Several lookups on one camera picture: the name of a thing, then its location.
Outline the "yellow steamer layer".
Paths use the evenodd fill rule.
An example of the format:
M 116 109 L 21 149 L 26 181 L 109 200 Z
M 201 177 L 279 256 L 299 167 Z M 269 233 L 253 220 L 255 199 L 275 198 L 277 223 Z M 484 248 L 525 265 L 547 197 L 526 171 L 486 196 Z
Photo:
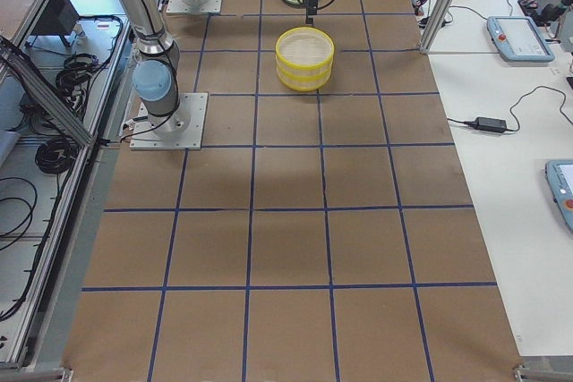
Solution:
M 278 62 L 277 76 L 279 81 L 288 88 L 295 91 L 308 92 L 323 87 L 330 79 L 331 69 L 330 65 L 304 69 Z
M 275 53 L 282 64 L 295 69 L 318 70 L 332 65 L 335 45 L 322 30 L 298 27 L 278 38 Z

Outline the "upper teach pendant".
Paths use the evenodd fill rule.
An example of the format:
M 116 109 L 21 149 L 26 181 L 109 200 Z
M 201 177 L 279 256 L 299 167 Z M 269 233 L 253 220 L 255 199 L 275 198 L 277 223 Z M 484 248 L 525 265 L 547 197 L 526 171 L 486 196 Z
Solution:
M 549 63 L 554 53 L 530 17 L 491 16 L 486 20 L 493 44 L 507 62 Z

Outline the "teach pendant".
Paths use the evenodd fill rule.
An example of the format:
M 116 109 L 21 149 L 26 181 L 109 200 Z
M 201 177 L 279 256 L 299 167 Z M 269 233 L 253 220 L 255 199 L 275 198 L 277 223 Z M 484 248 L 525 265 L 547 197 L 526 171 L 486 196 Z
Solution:
M 530 17 L 491 16 L 486 20 L 493 44 L 507 62 L 549 63 L 554 53 Z
M 553 200 L 567 228 L 572 231 L 572 160 L 556 159 L 545 164 L 545 177 Z

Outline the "black power adapter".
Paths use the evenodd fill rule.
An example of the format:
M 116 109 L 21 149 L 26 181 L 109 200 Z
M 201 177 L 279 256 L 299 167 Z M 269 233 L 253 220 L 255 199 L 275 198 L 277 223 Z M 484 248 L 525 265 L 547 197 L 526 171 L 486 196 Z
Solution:
M 463 124 L 480 132 L 504 133 L 509 130 L 505 120 L 491 117 L 478 116 L 472 121 L 464 121 Z

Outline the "black box under table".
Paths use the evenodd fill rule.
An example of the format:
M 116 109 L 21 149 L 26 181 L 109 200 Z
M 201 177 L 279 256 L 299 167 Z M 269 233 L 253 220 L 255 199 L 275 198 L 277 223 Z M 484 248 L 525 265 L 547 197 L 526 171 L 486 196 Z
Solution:
M 49 0 L 31 35 L 67 37 L 72 34 L 79 17 L 71 0 Z

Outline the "lower teach pendant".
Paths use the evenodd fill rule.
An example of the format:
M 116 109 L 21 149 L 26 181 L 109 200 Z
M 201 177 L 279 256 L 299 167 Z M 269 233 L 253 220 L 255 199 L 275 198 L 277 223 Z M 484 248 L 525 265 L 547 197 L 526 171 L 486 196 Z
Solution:
M 572 231 L 572 160 L 556 159 L 545 164 L 545 177 L 553 200 L 567 228 Z

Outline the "aluminium frame post right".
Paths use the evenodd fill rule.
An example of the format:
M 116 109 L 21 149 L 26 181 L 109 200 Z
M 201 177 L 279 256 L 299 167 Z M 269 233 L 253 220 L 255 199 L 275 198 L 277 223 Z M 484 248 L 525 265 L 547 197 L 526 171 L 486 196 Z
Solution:
M 453 0 L 437 0 L 420 40 L 419 51 L 422 54 L 427 55 L 430 52 L 432 43 L 442 28 L 442 23 L 452 1 Z

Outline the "aluminium frame rail left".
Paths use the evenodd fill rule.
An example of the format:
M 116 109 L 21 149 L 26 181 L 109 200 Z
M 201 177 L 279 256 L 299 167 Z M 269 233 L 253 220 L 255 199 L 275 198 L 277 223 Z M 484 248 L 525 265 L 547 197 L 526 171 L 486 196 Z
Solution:
M 1 37 L 1 62 L 17 78 L 25 92 L 34 99 L 80 146 L 89 146 L 94 136 L 83 121 L 58 96 L 53 86 L 44 78 L 36 65 L 12 41 Z

